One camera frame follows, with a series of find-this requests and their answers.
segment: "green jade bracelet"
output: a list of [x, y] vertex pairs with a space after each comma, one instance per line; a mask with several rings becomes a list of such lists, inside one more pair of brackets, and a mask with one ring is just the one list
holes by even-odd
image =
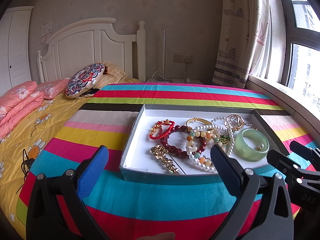
[[[250, 138], [255, 142], [259, 143], [257, 150], [252, 149], [243, 140], [243, 137]], [[263, 159], [269, 151], [268, 139], [263, 135], [263, 133], [252, 128], [246, 128], [239, 131], [236, 136], [235, 146], [238, 151], [247, 159], [251, 161], [259, 161]]]

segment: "white wooden headboard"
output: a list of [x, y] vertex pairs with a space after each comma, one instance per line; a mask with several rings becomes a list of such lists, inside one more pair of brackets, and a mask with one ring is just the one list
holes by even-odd
[[146, 81], [146, 30], [139, 21], [134, 35], [120, 35], [113, 29], [115, 18], [91, 18], [72, 23], [54, 33], [47, 44], [48, 52], [38, 51], [41, 82], [72, 77], [95, 62], [117, 64], [132, 78], [132, 43], [137, 43], [138, 79]]

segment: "wall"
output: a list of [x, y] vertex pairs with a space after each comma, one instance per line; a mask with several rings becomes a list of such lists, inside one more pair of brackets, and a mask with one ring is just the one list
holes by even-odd
[[183, 63], [173, 62], [173, 53], [192, 54], [189, 77], [211, 83], [217, 57], [222, 0], [31, 0], [34, 6], [29, 29], [29, 60], [32, 80], [40, 81], [37, 51], [44, 56], [41, 25], [52, 19], [52, 33], [78, 20], [114, 17], [119, 34], [135, 34], [138, 21], [146, 22], [147, 78], [162, 69], [162, 30], [166, 30], [166, 75], [177, 78]]

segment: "red bracelet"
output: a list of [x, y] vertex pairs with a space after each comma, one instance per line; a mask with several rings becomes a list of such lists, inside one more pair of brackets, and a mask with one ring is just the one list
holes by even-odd
[[[173, 127], [171, 129], [170, 133], [173, 133], [173, 132], [187, 132], [187, 133], [189, 133], [188, 129], [187, 129], [187, 127], [185, 125], [182, 125], [181, 127], [176, 125], [175, 127]], [[174, 153], [176, 156], [181, 156], [182, 158], [187, 158], [188, 157], [187, 151], [182, 151], [180, 148], [177, 148], [175, 146], [169, 145], [168, 144], [168, 138], [169, 138], [169, 135], [164, 137], [164, 138], [162, 138], [160, 140], [161, 145], [164, 148], [166, 148], [169, 153]], [[205, 146], [206, 146], [207, 143], [205, 142], [203, 137], [197, 137], [197, 138], [199, 138], [199, 141], [200, 141], [200, 144], [201, 144], [201, 146], [197, 150], [197, 152], [201, 153], [201, 151], [205, 150]]]
[[[169, 128], [164, 133], [162, 133], [163, 125], [169, 126]], [[150, 139], [157, 140], [157, 139], [166, 137], [171, 132], [171, 129], [173, 128], [173, 126], [174, 126], [174, 121], [169, 121], [168, 119], [165, 121], [156, 122], [155, 125], [151, 128], [151, 132], [149, 133]], [[158, 129], [160, 129], [159, 136], [154, 137], [153, 135], [154, 133], [156, 133]]]

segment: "wardrobe door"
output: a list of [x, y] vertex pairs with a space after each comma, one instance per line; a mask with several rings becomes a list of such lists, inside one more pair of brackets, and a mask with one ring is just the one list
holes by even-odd
[[8, 42], [12, 12], [5, 13], [0, 20], [0, 96], [12, 86], [8, 63]]
[[14, 87], [31, 80], [28, 64], [28, 18], [30, 10], [14, 11], [9, 32], [9, 71]]

